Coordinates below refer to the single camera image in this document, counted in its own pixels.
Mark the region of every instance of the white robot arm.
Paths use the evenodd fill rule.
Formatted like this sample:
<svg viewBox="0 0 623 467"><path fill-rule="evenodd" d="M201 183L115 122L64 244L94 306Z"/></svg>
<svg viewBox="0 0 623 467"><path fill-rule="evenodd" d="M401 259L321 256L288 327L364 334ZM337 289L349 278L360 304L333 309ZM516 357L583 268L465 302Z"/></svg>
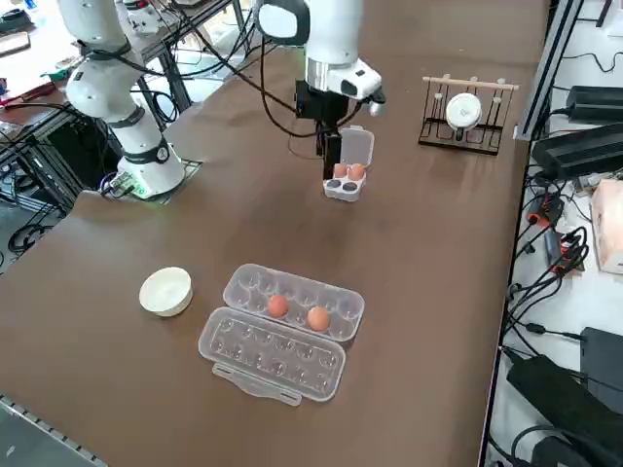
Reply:
<svg viewBox="0 0 623 467"><path fill-rule="evenodd" d="M58 0L58 5L69 32L88 49L143 64L124 34L113 0ZM97 54L73 72L66 93L76 109L101 119L115 133L124 149L119 173L129 174L133 193L146 199L175 189L185 172L152 114L131 97L141 75L113 56Z"/></svg>
<svg viewBox="0 0 623 467"><path fill-rule="evenodd" d="M369 103L375 116L385 105L381 75L359 58L363 0L256 0L255 15L258 29L275 44L305 46L306 79L296 83L296 115L315 120L316 152L329 180L341 159L339 126L348 100Z"/></svg>
<svg viewBox="0 0 623 467"><path fill-rule="evenodd" d="M276 44L305 46L306 81L315 90L363 100L381 75L359 58L363 0L258 0L256 22Z"/></svg>

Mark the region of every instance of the clear plastic egg carton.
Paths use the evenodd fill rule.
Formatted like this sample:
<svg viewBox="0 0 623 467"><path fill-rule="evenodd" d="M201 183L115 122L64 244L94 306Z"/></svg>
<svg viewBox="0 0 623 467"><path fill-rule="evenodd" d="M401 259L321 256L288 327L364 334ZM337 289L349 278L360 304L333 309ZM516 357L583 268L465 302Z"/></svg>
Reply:
<svg viewBox="0 0 623 467"><path fill-rule="evenodd" d="M331 399L346 363L335 342L227 307L210 314L199 351L216 362L217 376L253 396L291 406L302 396Z"/></svg>
<svg viewBox="0 0 623 467"><path fill-rule="evenodd" d="M268 301L272 295L282 295L288 302L288 312L281 319L269 316ZM227 284L223 299L232 308L339 342L354 338L365 308L363 297L351 290L257 265L239 267ZM329 328L324 333L308 325L307 314L314 306L324 306L329 311Z"/></svg>

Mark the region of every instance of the egg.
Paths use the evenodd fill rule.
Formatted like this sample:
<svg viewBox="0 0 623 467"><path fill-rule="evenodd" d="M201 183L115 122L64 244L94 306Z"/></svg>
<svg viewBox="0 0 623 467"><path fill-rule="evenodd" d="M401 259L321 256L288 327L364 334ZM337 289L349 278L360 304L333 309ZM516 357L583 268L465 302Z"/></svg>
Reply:
<svg viewBox="0 0 623 467"><path fill-rule="evenodd" d="M347 176L347 165L345 163L336 163L333 166L333 178L342 178Z"/></svg>
<svg viewBox="0 0 623 467"><path fill-rule="evenodd" d="M282 295L273 295L269 298L269 315L272 318L282 318L288 312L288 301Z"/></svg>
<svg viewBox="0 0 623 467"><path fill-rule="evenodd" d="M329 328L329 311L324 306L315 306L308 311L308 324L318 333L323 333Z"/></svg>
<svg viewBox="0 0 623 467"><path fill-rule="evenodd" d="M363 178L366 173L366 167L360 163L354 163L348 170L348 179L357 182Z"/></svg>

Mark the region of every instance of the small egg carton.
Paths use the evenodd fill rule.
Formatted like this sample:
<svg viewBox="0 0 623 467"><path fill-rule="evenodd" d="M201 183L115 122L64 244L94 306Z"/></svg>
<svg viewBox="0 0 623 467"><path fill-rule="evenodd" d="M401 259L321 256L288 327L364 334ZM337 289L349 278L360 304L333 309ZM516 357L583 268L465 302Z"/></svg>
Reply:
<svg viewBox="0 0 623 467"><path fill-rule="evenodd" d="M368 174L364 173L361 180L350 180L348 176L342 178L332 178L331 180L325 180L322 184L324 186L324 194L328 198L341 199L342 201L355 202L361 195L361 190L366 183Z"/></svg>
<svg viewBox="0 0 623 467"><path fill-rule="evenodd" d="M288 302L288 311L280 319L269 316L268 301L273 295ZM356 292L258 265L239 267L225 287L223 299L232 308L338 342L354 338L365 308L363 297ZM322 333L308 324L308 311L315 306L329 312L329 328Z"/></svg>
<svg viewBox="0 0 623 467"><path fill-rule="evenodd" d="M303 396L331 399L340 383L346 354L335 342L221 307L210 314L199 339L212 372L244 392L290 406Z"/></svg>
<svg viewBox="0 0 623 467"><path fill-rule="evenodd" d="M340 162L348 167L348 170L356 163L362 164L366 169L372 163L374 152L374 133L363 126L352 125L340 130L342 135L342 153ZM350 180L347 176L324 180L322 186L324 194L328 198L341 199L342 201L355 202L361 195L361 190L366 184L367 171L361 180Z"/></svg>

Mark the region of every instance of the brown table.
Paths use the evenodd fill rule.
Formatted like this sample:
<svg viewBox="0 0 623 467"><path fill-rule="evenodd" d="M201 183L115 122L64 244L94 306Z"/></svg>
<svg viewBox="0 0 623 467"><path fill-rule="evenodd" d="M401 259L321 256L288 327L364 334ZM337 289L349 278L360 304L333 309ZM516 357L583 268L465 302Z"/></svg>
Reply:
<svg viewBox="0 0 623 467"><path fill-rule="evenodd" d="M168 206L82 194L3 276L3 392L111 466L476 464L527 146L511 126L496 158L419 146L421 76L527 85L547 5L367 6L361 52L389 103L382 118L355 119L376 135L361 200L325 198L320 163L289 154L258 94L232 80L168 131L181 156L204 161ZM270 55L271 90L291 96L296 63ZM311 153L312 141L294 149ZM252 398L200 357L202 327L244 263L365 298L329 403ZM196 295L161 320L138 289L169 265L190 272Z"/></svg>

